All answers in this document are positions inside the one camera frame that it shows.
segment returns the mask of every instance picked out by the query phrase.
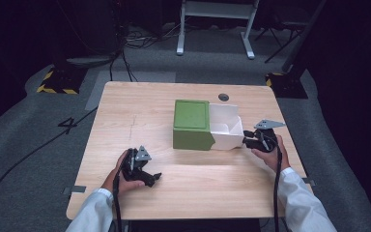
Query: gray floor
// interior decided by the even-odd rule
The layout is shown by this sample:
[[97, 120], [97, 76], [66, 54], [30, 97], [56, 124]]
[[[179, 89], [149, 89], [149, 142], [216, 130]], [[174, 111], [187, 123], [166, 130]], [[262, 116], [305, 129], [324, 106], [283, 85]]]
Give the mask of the gray floor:
[[[254, 42], [259, 32], [253, 31], [250, 40], [256, 58], [248, 60], [241, 31], [243, 28], [191, 31], [185, 36], [183, 56], [176, 55], [176, 37], [149, 48], [126, 48], [126, 56], [134, 74], [170, 73], [171, 76], [167, 79], [154, 75], [155, 79], [150, 81], [174, 79], [178, 83], [265, 85], [264, 75], [280, 72], [291, 47], [264, 64], [277, 49], [277, 43], [271, 34]], [[278, 35], [286, 38], [285, 33]], [[96, 94], [92, 94], [92, 90], [98, 77], [105, 78], [108, 73], [108, 66], [90, 69], [79, 95], [37, 93], [49, 68], [31, 76], [25, 85], [27, 98], [0, 117], [0, 177], [25, 155], [60, 133], [59, 123], [87, 114], [88, 109], [96, 105], [93, 99]], [[123, 60], [116, 60], [114, 76], [124, 80], [117, 73], [125, 70]], [[301, 81], [308, 100], [277, 101], [303, 164], [317, 183], [314, 192], [338, 231], [371, 231], [371, 206], [325, 124], [315, 83], [307, 72]], [[2, 181], [0, 231], [64, 231], [67, 228], [69, 198], [62, 192], [74, 184], [95, 116], [96, 112], [69, 134], [33, 154]], [[263, 231], [273, 231], [272, 219]]]

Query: black cable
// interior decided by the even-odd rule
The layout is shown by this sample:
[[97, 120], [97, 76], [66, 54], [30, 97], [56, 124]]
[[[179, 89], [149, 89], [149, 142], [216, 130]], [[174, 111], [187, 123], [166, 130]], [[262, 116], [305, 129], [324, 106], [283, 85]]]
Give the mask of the black cable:
[[114, 208], [116, 210], [116, 220], [117, 220], [117, 232], [122, 232], [122, 214], [120, 213], [120, 204], [119, 204], [119, 184], [120, 184], [120, 172], [122, 171], [123, 164], [125, 163], [126, 156], [132, 150], [127, 150], [125, 156], [120, 163], [119, 168], [117, 169], [116, 175], [114, 176], [113, 180], [113, 200], [114, 200]]
[[157, 42], [167, 41], [167, 40], [176, 36], [176, 35], [170, 35], [172, 32], [176, 31], [175, 30], [176, 28], [180, 28], [180, 24], [177, 24], [177, 25], [173, 26], [171, 29], [168, 29], [165, 32], [163, 32], [162, 33], [163, 36], [161, 38], [155, 38], [155, 37], [151, 37], [151, 36], [148, 36], [148, 37], [144, 36], [143, 37], [141, 32], [131, 31], [127, 36], [128, 41], [140, 41], [141, 40], [142, 43], [141, 44], [133, 44], [133, 43], [127, 42], [126, 47], [132, 48], [132, 49], [148, 48], [148, 47], [152, 46], [153, 44], [155, 44]]
[[282, 164], [282, 153], [279, 148], [278, 143], [276, 144], [277, 155], [278, 155], [278, 164], [276, 166], [276, 175], [275, 175], [275, 183], [273, 186], [273, 220], [275, 223], [275, 231], [279, 231], [279, 220], [278, 220], [278, 184], [279, 184], [279, 176], [281, 174], [281, 164]]
[[270, 222], [270, 219], [268, 218], [267, 221], [265, 222], [265, 224], [263, 225], [260, 225], [260, 229], [264, 228], [265, 226], [268, 225], [268, 222]]
[[112, 68], [113, 63], [114, 63], [115, 60], [116, 60], [116, 58], [114, 58], [114, 59], [110, 62], [110, 66], [109, 66], [110, 81], [113, 81], [113, 73], [112, 73], [112, 71], [111, 71], [111, 68]]
[[289, 231], [288, 224], [287, 224], [287, 221], [285, 220], [285, 218], [282, 218], [281, 220], [282, 220], [282, 222], [284, 223], [285, 229], [286, 229], [287, 231]]
[[134, 76], [134, 74], [130, 70], [130, 64], [126, 60], [126, 55], [125, 55], [124, 50], [122, 50], [122, 57], [123, 57], [123, 61], [125, 62], [126, 70], [128, 71], [128, 78], [130, 78], [131, 82], [133, 82], [133, 79], [135, 79], [135, 81], [138, 82], [137, 78]]
[[[102, 60], [102, 61], [87, 62], [87, 63], [74, 63], [74, 62], [69, 62], [69, 61], [68, 61], [68, 62], [71, 63], [72, 65], [74, 65], [75, 67], [79, 68], [79, 69], [95, 68], [95, 67], [99, 67], [99, 66], [106, 65], [106, 64], [108, 64], [108, 63], [113, 63], [113, 62], [116, 60], [116, 58], [118, 57], [118, 55], [119, 55], [119, 51], [122, 49], [122, 46], [121, 46], [121, 42], [122, 42], [122, 41], [119, 40], [119, 37], [123, 37], [123, 35], [120, 35], [120, 33], [119, 33], [119, 28], [116, 28], [116, 30], [117, 30], [117, 32], [118, 32], [118, 34], [117, 34], [117, 36], [116, 36], [116, 43], [117, 43], [117, 46], [119, 46], [119, 47], [117, 48], [117, 50], [116, 50], [116, 51], [113, 51], [113, 52], [110, 52], [110, 53], [99, 52], [99, 51], [97, 51], [97, 50], [91, 48], [89, 45], [87, 45], [87, 44], [83, 41], [83, 39], [79, 36], [79, 34], [77, 33], [77, 31], [75, 30], [73, 24], [71, 23], [70, 18], [69, 18], [68, 15], [66, 14], [66, 12], [65, 12], [64, 8], [62, 7], [62, 5], [60, 4], [59, 0], [56, 0], [56, 3], [57, 3], [57, 5], [58, 5], [59, 9], [61, 10], [62, 14], [64, 15], [65, 19], [67, 20], [67, 22], [68, 22], [69, 26], [71, 27], [72, 31], [73, 31], [74, 34], [77, 36], [77, 38], [82, 42], [82, 44], [83, 44], [87, 49], [91, 50], [92, 52], [94, 52], [94, 53], [96, 53], [96, 54], [98, 54], [98, 55], [107, 55], [107, 56], [109, 56], [108, 59], [106, 59], [106, 60]], [[111, 7], [111, 9], [113, 9], [113, 13], [119, 12], [119, 8], [118, 8], [117, 6], [115, 6], [114, 3], [111, 2], [111, 3], [110, 3], [110, 7]]]
[[71, 128], [73, 127], [76, 127], [78, 123], [80, 123], [83, 119], [85, 119], [86, 117], [88, 117], [90, 114], [92, 114], [94, 111], [96, 111], [98, 108], [94, 108], [93, 110], [91, 110], [89, 113], [87, 113], [85, 116], [83, 116], [81, 119], [79, 119], [77, 122], [75, 122], [74, 124], [72, 125], [69, 125], [67, 129], [63, 130], [62, 132], [60, 132], [59, 134], [57, 134], [56, 136], [54, 136], [53, 138], [51, 138], [50, 140], [48, 140], [47, 142], [45, 142], [43, 145], [39, 146], [38, 148], [36, 148], [35, 150], [33, 150], [32, 152], [30, 152], [29, 154], [27, 154], [26, 156], [24, 156], [22, 159], [20, 159], [17, 163], [15, 163], [13, 166], [11, 166], [5, 173], [4, 175], [2, 175], [2, 177], [0, 178], [0, 184], [1, 182], [5, 179], [5, 177], [8, 176], [8, 174], [14, 170], [19, 164], [21, 164], [23, 161], [25, 161], [26, 159], [28, 159], [30, 156], [32, 156], [33, 154], [35, 154], [36, 152], [38, 152], [41, 148], [45, 147], [46, 145], [48, 145], [49, 143], [53, 142], [54, 140], [56, 140], [57, 138], [59, 138], [60, 136], [62, 136], [63, 134], [67, 133]]

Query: dark background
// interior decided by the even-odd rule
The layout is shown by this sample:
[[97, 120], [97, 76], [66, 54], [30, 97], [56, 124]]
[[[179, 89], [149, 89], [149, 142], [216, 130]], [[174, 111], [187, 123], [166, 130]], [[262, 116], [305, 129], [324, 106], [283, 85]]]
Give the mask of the dark background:
[[[60, 2], [72, 23], [78, 25], [78, 32], [90, 37], [91, 27], [84, 25], [88, 22], [79, 20], [81, 14], [90, 11], [77, 13], [72, 0]], [[139, 13], [132, 14], [131, 21], [142, 24], [144, 13], [150, 13], [152, 23], [145, 27], [154, 27], [158, 34], [161, 24], [178, 20], [178, 14], [167, 14], [176, 10], [166, 8], [179, 8], [180, 1], [170, 1], [170, 5], [164, 4], [164, 0], [145, 2], [155, 9], [144, 11], [142, 1], [132, 1], [132, 11]], [[43, 38], [46, 23], [53, 23], [55, 31], [50, 33], [65, 57], [89, 54], [56, 1], [40, 1], [39, 6], [43, 18], [51, 21], [33, 20], [37, 11], [31, 10], [35, 8], [31, 8], [29, 1], [0, 0], [0, 115], [26, 96], [24, 84], [33, 73], [53, 63]], [[110, 25], [104, 27], [104, 35], [113, 30], [112, 23], [107, 23]], [[308, 69], [315, 79], [328, 127], [371, 201], [371, 2], [328, 0], [294, 67]]]

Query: yellow and black tape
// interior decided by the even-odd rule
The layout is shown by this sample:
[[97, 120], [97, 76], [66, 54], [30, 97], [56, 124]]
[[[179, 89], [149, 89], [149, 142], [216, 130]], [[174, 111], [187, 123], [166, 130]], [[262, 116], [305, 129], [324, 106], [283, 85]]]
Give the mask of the yellow and black tape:
[[275, 76], [283, 76], [286, 75], [286, 73], [279, 73], [279, 72], [270, 72], [265, 75], [265, 81], [268, 87], [272, 88], [272, 81], [271, 78]]
[[56, 72], [55, 68], [51, 68], [43, 78], [37, 92], [50, 94], [78, 94], [83, 77], [76, 75], [64, 77], [62, 73]]

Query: chair leg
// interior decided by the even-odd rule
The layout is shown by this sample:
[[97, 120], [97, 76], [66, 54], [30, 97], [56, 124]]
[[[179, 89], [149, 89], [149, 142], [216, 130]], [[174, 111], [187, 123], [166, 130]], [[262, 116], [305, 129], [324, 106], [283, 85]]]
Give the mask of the chair leg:
[[292, 36], [294, 35], [294, 30], [291, 30], [291, 33], [289, 34], [289, 40], [290, 41], [292, 39]]
[[300, 33], [297, 33], [291, 40], [289, 40], [287, 43], [285, 43], [283, 46], [281, 46], [278, 50], [276, 50], [276, 52], [273, 53], [272, 56], [270, 56], [270, 58], [268, 58], [265, 63], [268, 63], [276, 54], [278, 54], [283, 48], [285, 48], [288, 44], [290, 44], [294, 39], [296, 39], [298, 36], [300, 36], [300, 34], [302, 34], [302, 32]]
[[243, 39], [243, 46], [245, 47], [246, 56], [248, 59], [254, 59], [255, 54], [252, 50], [251, 43], [249, 42], [249, 32], [251, 31], [252, 22], [254, 21], [255, 14], [257, 13], [257, 8], [255, 6], [252, 6], [251, 12], [249, 14], [249, 20], [246, 23], [246, 29], [245, 32], [241, 32], [241, 38]]
[[264, 31], [261, 32], [261, 34], [259, 34], [255, 39], [254, 41], [258, 41], [269, 29], [266, 28], [264, 29]]
[[273, 33], [273, 30], [272, 30], [271, 28], [270, 28], [270, 31], [271, 31], [273, 37], [275, 38], [276, 42], [279, 44], [279, 47], [282, 47], [281, 42], [280, 42], [279, 39], [276, 37], [275, 33]]
[[179, 41], [177, 42], [177, 55], [183, 55], [185, 52], [186, 0], [183, 0], [182, 15], [181, 15], [180, 21], [181, 21], [181, 24], [180, 24]]

